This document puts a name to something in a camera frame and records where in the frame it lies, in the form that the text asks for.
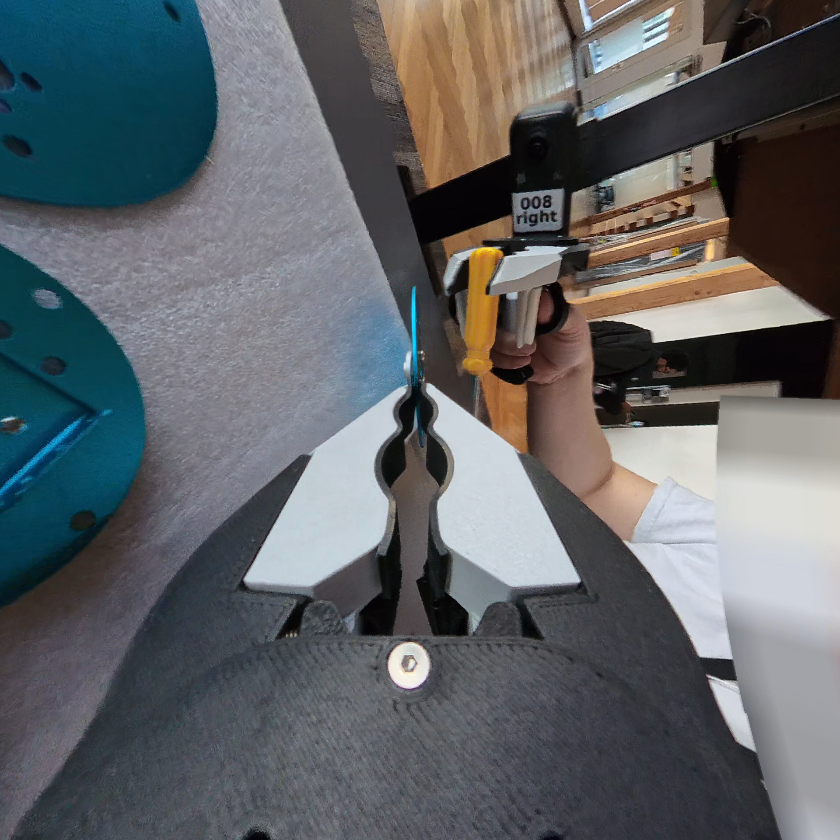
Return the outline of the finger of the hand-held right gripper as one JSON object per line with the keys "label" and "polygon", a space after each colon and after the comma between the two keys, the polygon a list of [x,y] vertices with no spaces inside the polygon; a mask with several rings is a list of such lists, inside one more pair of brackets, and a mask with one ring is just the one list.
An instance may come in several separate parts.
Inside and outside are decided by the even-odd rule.
{"label": "finger of the hand-held right gripper", "polygon": [[461,249],[448,259],[444,270],[444,294],[447,298],[457,296],[469,288],[469,258],[474,249]]}
{"label": "finger of the hand-held right gripper", "polygon": [[494,270],[494,296],[547,287],[561,277],[564,249],[524,249],[504,255]]}

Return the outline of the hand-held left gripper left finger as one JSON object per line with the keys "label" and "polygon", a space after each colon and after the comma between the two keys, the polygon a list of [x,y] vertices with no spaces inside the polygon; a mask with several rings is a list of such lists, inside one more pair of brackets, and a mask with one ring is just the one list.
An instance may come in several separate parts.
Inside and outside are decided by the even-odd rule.
{"label": "hand-held left gripper left finger", "polygon": [[316,447],[245,573],[252,592],[306,596],[348,616],[403,582],[392,487],[414,426],[411,386],[395,390]]}

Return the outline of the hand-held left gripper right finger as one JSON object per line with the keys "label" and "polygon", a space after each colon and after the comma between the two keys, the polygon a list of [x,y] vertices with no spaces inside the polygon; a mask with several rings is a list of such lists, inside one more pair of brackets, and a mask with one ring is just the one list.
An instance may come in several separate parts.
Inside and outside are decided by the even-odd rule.
{"label": "hand-held left gripper right finger", "polygon": [[471,617],[495,602],[581,584],[519,452],[433,385],[432,425],[450,467],[437,528],[451,559],[445,591]]}

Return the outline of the yellow handled screwdriver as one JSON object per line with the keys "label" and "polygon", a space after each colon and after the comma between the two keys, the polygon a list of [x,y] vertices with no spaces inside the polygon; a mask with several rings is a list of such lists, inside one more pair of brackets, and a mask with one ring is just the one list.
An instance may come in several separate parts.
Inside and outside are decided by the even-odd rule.
{"label": "yellow handled screwdriver", "polygon": [[492,367],[490,350],[496,339],[499,297],[488,292],[502,252],[480,247],[469,255],[467,303],[464,324],[464,370],[478,378]]}

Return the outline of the small blue round plate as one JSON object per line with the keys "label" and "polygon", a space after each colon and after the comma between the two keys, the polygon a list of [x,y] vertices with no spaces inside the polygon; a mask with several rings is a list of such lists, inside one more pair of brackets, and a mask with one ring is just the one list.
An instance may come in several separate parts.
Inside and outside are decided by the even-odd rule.
{"label": "small blue round plate", "polygon": [[413,287],[411,292],[409,324],[410,348],[403,365],[406,389],[400,408],[400,417],[404,437],[415,433],[417,445],[423,456],[428,459],[432,452],[432,432],[437,408],[427,392],[417,287]]}

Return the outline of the person's right forearm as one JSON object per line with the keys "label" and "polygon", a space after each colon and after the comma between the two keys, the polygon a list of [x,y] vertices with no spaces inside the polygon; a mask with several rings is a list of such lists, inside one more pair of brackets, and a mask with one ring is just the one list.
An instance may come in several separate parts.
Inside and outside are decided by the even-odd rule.
{"label": "person's right forearm", "polygon": [[528,384],[529,453],[622,540],[630,541],[656,484],[618,465],[597,422],[592,366]]}

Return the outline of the black desk leg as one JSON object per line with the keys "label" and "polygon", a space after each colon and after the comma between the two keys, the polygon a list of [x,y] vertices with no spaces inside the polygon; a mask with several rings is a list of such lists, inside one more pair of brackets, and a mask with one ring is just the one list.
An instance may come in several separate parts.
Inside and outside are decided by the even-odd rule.
{"label": "black desk leg", "polygon": [[[834,15],[603,119],[579,123],[571,103],[541,105],[568,103],[576,111],[570,199],[640,165],[837,98],[838,47]],[[510,151],[415,196],[408,206],[419,243],[512,218],[511,186]]]}

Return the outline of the person's right hand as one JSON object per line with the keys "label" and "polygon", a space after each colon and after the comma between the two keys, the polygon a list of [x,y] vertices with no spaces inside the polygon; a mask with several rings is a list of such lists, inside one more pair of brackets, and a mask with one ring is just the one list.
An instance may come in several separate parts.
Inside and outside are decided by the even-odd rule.
{"label": "person's right hand", "polygon": [[583,311],[568,303],[563,325],[535,336],[529,366],[528,385],[592,384],[592,338]]}

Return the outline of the black office chair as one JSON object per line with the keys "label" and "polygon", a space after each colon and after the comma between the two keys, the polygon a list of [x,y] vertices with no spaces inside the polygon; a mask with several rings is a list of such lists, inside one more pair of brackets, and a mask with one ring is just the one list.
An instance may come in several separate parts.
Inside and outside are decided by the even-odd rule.
{"label": "black office chair", "polygon": [[589,321],[595,404],[614,417],[623,412],[627,388],[655,370],[660,352],[649,331],[617,321]]}

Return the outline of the white shirt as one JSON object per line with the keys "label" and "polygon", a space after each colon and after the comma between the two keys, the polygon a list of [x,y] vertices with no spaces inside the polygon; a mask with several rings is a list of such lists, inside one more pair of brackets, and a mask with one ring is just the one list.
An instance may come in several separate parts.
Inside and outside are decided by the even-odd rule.
{"label": "white shirt", "polygon": [[671,478],[656,486],[628,547],[665,594],[709,676],[736,679],[721,593],[715,504]]}

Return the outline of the white foam sheet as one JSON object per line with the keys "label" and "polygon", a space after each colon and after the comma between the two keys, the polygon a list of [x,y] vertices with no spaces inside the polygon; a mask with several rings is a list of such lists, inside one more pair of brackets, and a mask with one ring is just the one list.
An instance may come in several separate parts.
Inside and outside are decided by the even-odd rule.
{"label": "white foam sheet", "polygon": [[2,838],[193,551],[402,379],[406,329],[280,4],[197,5],[218,120],[193,179],[115,211],[2,202],[2,243],[105,323],[146,420],[110,523],[2,609]]}

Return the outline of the large blue round plate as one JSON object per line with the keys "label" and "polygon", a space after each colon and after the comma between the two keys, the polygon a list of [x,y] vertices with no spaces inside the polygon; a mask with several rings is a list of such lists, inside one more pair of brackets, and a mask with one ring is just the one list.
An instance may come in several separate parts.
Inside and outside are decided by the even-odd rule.
{"label": "large blue round plate", "polygon": [[193,1],[1,2],[1,193],[69,207],[181,188],[214,138]]}

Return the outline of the blue disc with bracket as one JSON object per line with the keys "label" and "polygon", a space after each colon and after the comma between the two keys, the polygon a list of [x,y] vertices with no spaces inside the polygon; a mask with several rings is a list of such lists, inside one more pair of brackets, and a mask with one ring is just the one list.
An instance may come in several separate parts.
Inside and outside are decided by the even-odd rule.
{"label": "blue disc with bracket", "polygon": [[67,564],[139,470],[144,405],[117,340],[71,291],[1,248],[1,603]]}

